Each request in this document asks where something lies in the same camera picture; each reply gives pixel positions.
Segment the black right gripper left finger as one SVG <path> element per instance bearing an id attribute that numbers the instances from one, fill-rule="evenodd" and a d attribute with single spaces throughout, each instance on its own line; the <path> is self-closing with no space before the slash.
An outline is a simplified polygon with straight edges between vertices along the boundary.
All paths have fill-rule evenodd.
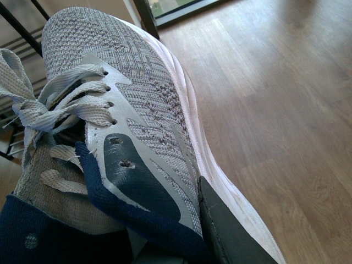
<path id="1" fill-rule="evenodd" d="M 167 228 L 151 234 L 129 229 L 133 263 L 211 263 L 203 238 L 190 228 Z"/>

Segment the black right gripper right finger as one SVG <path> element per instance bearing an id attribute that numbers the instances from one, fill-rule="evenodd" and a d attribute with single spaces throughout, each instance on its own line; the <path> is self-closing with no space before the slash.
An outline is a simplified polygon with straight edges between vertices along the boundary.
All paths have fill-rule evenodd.
<path id="1" fill-rule="evenodd" d="M 203 238 L 214 263 L 277 262 L 251 237 L 203 176 L 198 187 Z"/>

